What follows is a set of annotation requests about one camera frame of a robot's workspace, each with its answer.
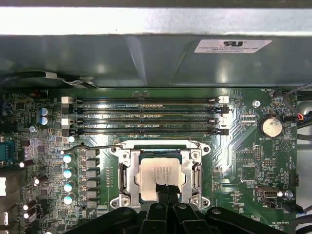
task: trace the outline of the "black connector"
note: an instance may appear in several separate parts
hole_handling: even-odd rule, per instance
[[[303,208],[297,204],[290,203],[290,202],[283,202],[282,208],[289,213],[296,213],[296,214],[303,214]]]
[[[289,173],[289,184],[299,187],[299,175],[296,173]]]
[[[298,123],[299,118],[297,116],[283,116],[283,122]]]
[[[276,209],[277,208],[277,201],[274,198],[266,198],[264,199],[264,203],[272,209]]]

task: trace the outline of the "usb port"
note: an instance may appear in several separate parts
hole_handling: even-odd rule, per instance
[[[277,190],[270,186],[256,186],[257,191],[261,194],[264,198],[277,198]]]

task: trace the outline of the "screw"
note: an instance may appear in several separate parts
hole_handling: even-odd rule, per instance
[[[198,159],[198,157],[199,157],[199,152],[195,151],[195,152],[191,153],[191,158],[192,159],[196,160],[196,159]]]
[[[123,199],[121,200],[121,202],[122,202],[122,204],[123,204],[124,206],[129,206],[129,205],[130,205],[130,199],[127,198],[127,197],[123,198]]]
[[[35,133],[35,132],[37,131],[37,128],[36,128],[35,126],[30,126],[30,127],[29,127],[29,131],[30,131],[31,133]]]
[[[196,196],[195,196],[195,197],[192,197],[191,203],[197,205],[197,204],[199,203],[198,197],[196,197]]]
[[[221,211],[218,209],[213,209],[211,212],[214,213],[215,215],[221,214]]]
[[[285,191],[285,197],[286,198],[292,198],[293,197],[293,193],[290,190]]]
[[[124,152],[123,155],[122,155],[122,157],[123,157],[124,159],[130,158],[130,155],[129,155],[127,152]]]
[[[253,101],[253,107],[259,107],[261,105],[261,102],[260,101],[258,101],[258,100],[254,100]]]

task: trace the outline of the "blue component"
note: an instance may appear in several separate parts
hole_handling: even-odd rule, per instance
[[[14,162],[14,141],[13,140],[0,142],[0,161],[13,164]]]

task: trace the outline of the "white label sticker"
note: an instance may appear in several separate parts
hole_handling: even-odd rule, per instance
[[[201,40],[195,53],[254,53],[271,40]]]

